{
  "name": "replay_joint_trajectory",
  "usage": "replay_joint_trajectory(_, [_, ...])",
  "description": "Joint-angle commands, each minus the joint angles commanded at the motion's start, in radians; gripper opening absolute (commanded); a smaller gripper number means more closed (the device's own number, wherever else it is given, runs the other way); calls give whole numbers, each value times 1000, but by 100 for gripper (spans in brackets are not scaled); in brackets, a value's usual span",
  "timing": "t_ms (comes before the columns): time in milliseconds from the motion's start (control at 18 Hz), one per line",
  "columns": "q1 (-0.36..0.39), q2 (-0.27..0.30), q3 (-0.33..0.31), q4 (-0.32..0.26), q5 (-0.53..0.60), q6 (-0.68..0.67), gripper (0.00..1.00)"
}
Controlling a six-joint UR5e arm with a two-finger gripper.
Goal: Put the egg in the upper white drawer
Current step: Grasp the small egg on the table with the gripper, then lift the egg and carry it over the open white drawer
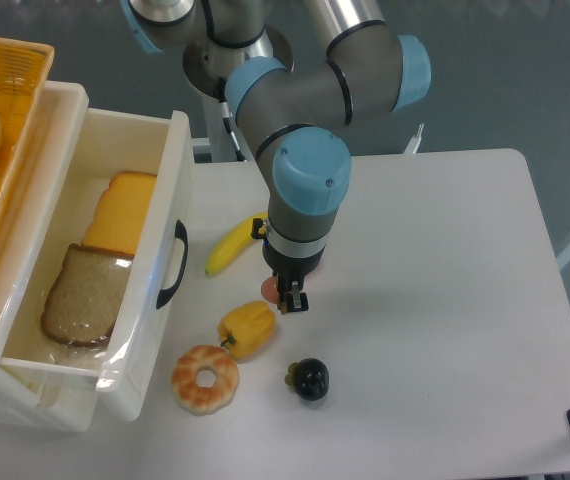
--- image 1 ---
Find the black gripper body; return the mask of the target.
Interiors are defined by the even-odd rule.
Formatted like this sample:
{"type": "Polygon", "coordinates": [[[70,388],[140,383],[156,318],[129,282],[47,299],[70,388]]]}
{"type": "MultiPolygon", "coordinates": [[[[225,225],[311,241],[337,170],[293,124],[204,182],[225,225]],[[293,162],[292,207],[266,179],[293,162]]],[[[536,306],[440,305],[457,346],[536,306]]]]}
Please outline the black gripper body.
{"type": "Polygon", "coordinates": [[[267,218],[253,218],[251,237],[261,240],[263,257],[277,277],[278,291],[291,291],[293,285],[302,290],[305,277],[319,264],[326,237],[299,242],[281,235],[267,218]]]}

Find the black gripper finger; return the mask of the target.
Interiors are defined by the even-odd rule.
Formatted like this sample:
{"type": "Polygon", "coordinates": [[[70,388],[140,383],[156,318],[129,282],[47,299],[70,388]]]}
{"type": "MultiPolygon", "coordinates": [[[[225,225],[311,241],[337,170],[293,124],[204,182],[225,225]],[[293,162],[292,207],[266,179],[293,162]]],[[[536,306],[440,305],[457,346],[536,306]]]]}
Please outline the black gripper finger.
{"type": "Polygon", "coordinates": [[[287,310],[289,313],[300,313],[309,310],[307,294],[302,291],[298,281],[293,281],[287,294],[287,310]]]}
{"type": "Polygon", "coordinates": [[[289,283],[285,276],[277,274],[275,276],[276,280],[276,291],[277,291],[277,306],[281,313],[289,312],[289,297],[290,289],[289,283]]]}

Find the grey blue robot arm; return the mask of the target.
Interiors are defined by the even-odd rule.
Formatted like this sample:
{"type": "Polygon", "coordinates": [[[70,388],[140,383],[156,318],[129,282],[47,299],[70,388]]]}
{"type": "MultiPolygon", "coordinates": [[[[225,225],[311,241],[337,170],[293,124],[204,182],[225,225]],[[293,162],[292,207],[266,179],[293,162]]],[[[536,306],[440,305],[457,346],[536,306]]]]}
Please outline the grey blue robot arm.
{"type": "Polygon", "coordinates": [[[319,264],[351,173],[336,128],[421,100],[431,84],[425,46],[393,34],[374,1],[311,1],[325,50],[295,72],[270,37],[267,1],[125,1],[141,45],[184,47],[190,83],[215,99],[238,160],[252,157],[269,189],[252,235],[276,281],[282,313],[309,307],[306,276],[319,264]]]}

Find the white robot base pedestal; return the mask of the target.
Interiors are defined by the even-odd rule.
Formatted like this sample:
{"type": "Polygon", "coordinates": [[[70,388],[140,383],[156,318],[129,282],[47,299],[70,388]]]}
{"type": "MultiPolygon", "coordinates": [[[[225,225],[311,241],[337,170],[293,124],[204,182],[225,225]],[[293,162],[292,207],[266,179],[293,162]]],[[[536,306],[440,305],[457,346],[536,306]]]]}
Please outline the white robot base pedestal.
{"type": "Polygon", "coordinates": [[[200,95],[205,113],[207,138],[214,162],[252,161],[246,141],[236,127],[224,96],[229,75],[253,57],[274,57],[292,69],[294,57],[290,43],[270,25],[254,42],[232,48],[206,38],[187,45],[183,68],[192,88],[200,95]]]}

